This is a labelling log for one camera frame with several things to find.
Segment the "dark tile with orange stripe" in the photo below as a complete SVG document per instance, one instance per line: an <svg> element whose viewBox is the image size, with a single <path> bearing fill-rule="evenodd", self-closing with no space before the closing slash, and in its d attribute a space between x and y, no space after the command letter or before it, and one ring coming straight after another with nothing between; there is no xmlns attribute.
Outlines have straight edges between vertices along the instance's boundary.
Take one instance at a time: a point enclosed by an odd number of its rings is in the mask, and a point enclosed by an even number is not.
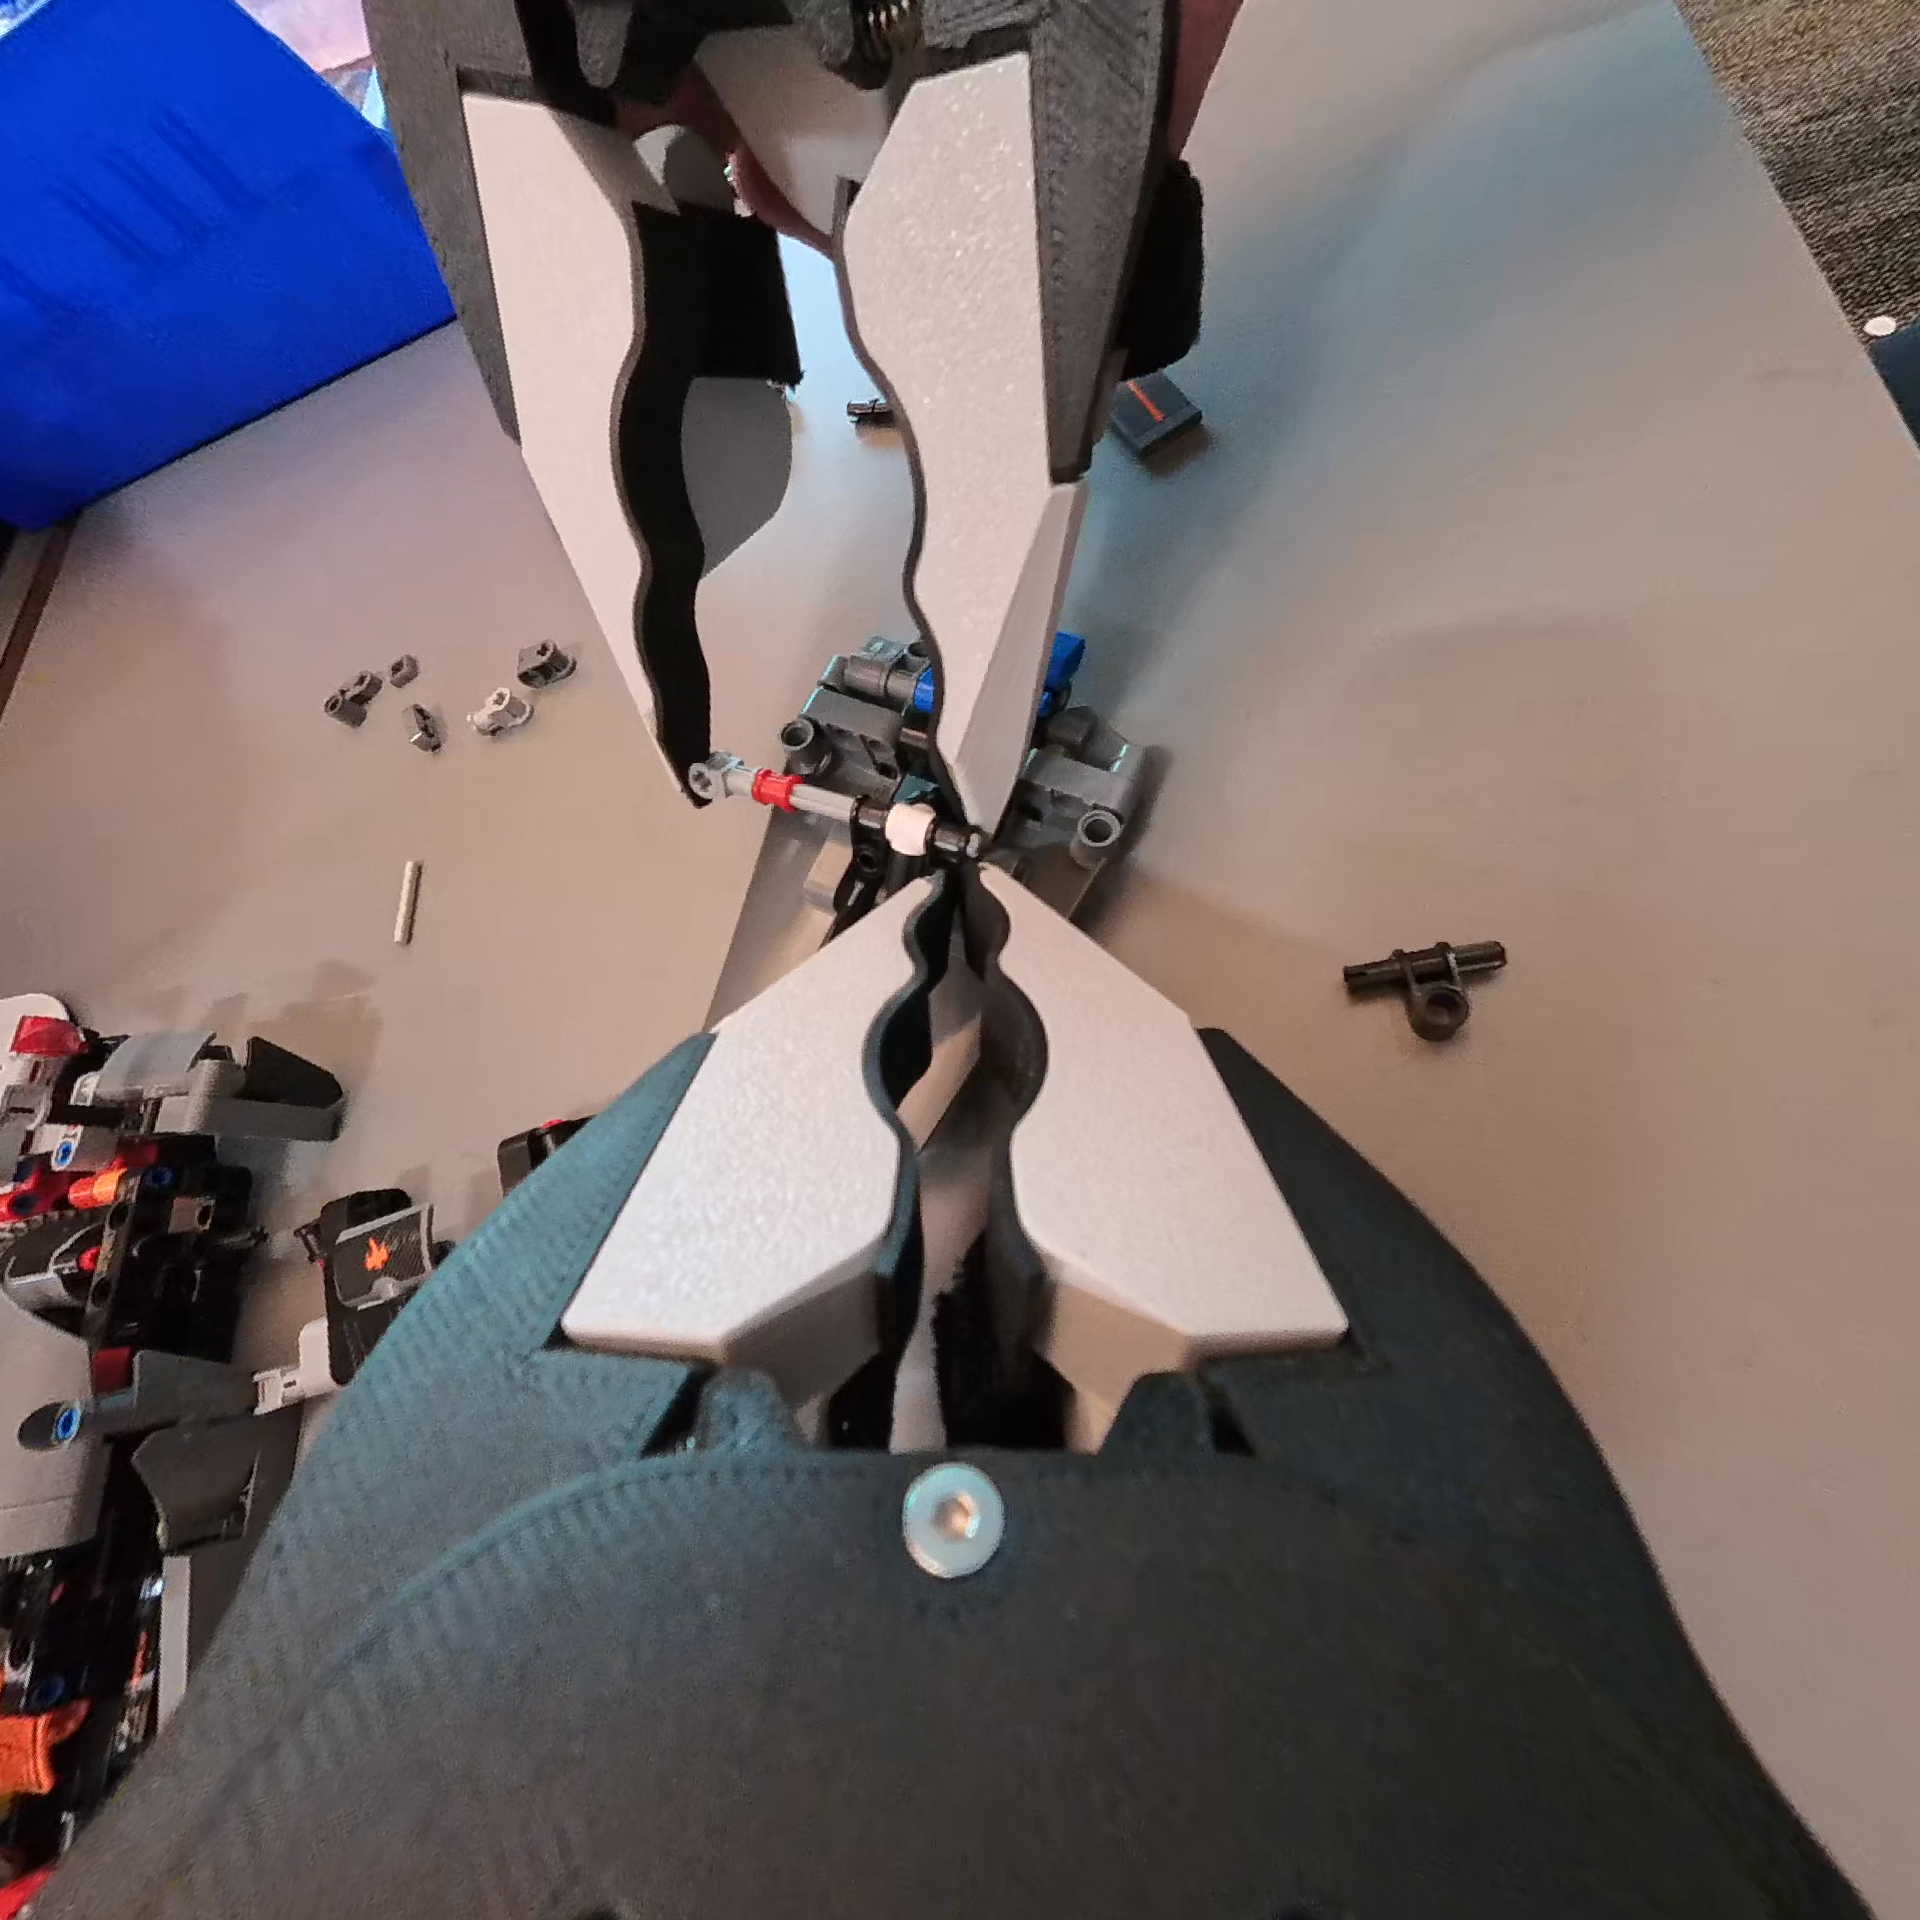
<svg viewBox="0 0 1920 1920"><path fill-rule="evenodd" d="M1201 409L1166 370L1124 378L1114 388L1110 434L1140 461L1188 441L1201 422Z"/></svg>

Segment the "blue plastic bin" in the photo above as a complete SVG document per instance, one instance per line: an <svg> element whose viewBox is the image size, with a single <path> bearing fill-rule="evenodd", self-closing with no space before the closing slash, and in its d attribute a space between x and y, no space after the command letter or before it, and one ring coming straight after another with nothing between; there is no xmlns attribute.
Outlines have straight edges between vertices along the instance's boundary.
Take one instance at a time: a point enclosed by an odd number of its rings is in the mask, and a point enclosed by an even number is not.
<svg viewBox="0 0 1920 1920"><path fill-rule="evenodd" d="M4 523L448 322L392 139L239 5L4 5Z"/></svg>

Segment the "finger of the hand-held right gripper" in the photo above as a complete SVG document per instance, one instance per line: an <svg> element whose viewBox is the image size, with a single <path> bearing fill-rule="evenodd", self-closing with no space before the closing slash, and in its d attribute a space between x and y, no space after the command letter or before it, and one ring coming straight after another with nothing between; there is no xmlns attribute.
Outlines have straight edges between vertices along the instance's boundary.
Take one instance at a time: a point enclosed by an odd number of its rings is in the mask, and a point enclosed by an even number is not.
<svg viewBox="0 0 1920 1920"><path fill-rule="evenodd" d="M657 758L708 805L708 541L685 470L704 370L717 161L553 106L463 97L518 454Z"/></svg>
<svg viewBox="0 0 1920 1920"><path fill-rule="evenodd" d="M833 235L913 475L902 588L935 661L929 747L988 835L1023 769L1088 492L1049 461L1030 117L1029 67L921 79Z"/></svg>

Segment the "person's right forearm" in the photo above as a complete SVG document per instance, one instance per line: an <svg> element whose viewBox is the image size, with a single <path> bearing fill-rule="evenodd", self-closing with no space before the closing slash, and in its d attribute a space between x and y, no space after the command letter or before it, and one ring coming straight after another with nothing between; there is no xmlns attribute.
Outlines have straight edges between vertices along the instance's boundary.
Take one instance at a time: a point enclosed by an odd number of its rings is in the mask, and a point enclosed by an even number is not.
<svg viewBox="0 0 1920 1920"><path fill-rule="evenodd" d="M1166 147L1169 157L1182 157L1188 147L1194 119L1240 9L1244 3L1238 0L1177 3L1173 7L1174 35L1169 42L1173 63L1166 107Z"/></svg>

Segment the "black grey lego module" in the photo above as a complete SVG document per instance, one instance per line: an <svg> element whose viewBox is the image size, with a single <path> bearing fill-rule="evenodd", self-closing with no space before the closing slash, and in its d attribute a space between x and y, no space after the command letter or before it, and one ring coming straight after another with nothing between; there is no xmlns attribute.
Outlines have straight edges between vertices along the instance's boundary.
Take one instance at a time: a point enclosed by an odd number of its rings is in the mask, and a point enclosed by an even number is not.
<svg viewBox="0 0 1920 1920"><path fill-rule="evenodd" d="M260 1414L344 1387L452 1253L432 1205L402 1189L327 1201L294 1236L320 1270L324 1313L302 1329L294 1362L256 1374Z"/></svg>

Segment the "metal axle with red bush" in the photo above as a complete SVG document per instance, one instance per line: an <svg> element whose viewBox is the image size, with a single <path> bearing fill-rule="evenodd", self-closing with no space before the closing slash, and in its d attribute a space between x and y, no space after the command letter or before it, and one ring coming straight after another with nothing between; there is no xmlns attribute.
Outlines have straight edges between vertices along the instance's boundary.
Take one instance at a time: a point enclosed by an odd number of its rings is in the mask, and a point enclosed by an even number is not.
<svg viewBox="0 0 1920 1920"><path fill-rule="evenodd" d="M750 765L732 754L690 763L685 788L695 799L752 799L804 820L844 828L855 841L879 841L901 858L973 860L988 847L978 828L952 823L922 799L863 799L801 775Z"/></svg>

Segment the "partly built lego car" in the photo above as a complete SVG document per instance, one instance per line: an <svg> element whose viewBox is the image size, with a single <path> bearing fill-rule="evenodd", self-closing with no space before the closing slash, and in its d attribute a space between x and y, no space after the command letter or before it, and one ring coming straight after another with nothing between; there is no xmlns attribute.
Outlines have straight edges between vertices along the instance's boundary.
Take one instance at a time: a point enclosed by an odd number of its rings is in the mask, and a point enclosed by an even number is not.
<svg viewBox="0 0 1920 1920"><path fill-rule="evenodd" d="M244 1146L336 1138L333 1073L263 1037L1 1015L4 1884L50 1865L153 1740L165 1522L132 1457L252 1412L231 1370L263 1231Z"/></svg>

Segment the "black T-shaped lego pin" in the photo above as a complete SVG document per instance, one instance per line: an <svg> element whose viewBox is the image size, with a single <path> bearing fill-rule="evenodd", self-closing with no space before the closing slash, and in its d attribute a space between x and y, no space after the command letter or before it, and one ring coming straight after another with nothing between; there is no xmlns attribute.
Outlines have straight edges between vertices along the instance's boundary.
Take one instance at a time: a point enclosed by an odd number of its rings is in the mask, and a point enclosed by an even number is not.
<svg viewBox="0 0 1920 1920"><path fill-rule="evenodd" d="M1394 949L1384 957L1346 964L1341 988L1352 998L1394 998L1416 1039L1452 1042L1471 1018L1470 985L1505 967L1501 941Z"/></svg>

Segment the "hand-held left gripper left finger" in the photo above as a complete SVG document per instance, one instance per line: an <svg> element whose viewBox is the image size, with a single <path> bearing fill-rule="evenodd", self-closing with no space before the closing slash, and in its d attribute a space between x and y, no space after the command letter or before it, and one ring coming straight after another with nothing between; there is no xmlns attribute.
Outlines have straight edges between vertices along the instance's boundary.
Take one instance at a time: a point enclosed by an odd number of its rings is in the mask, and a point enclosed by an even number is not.
<svg viewBox="0 0 1920 1920"><path fill-rule="evenodd" d="M908 883L724 1015L561 1315L590 1354L768 1377L884 1450L921 1313L918 1150L952 881Z"/></svg>

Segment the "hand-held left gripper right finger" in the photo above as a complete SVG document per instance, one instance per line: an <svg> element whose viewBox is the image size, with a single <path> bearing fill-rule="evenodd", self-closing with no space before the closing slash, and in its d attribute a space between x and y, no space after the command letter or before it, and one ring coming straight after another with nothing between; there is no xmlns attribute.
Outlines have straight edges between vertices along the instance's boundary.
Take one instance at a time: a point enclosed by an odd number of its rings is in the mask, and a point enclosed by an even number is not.
<svg viewBox="0 0 1920 1920"><path fill-rule="evenodd" d="M993 1087L982 1222L933 1310L944 1437L1093 1443L1151 1377L1321 1354L1348 1315L1198 1027L1002 871L962 895Z"/></svg>

